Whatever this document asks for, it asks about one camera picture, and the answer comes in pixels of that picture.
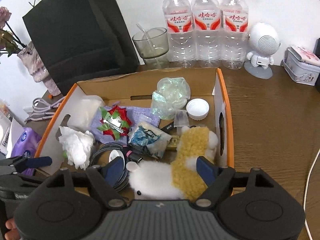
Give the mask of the person's left hand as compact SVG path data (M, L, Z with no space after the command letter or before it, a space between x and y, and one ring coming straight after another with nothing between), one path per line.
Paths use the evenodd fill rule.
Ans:
M5 223L6 228L8 229L8 232L5 233L4 238L5 240L20 240L20 234L17 230L17 226L15 223L14 218L11 218L6 221Z

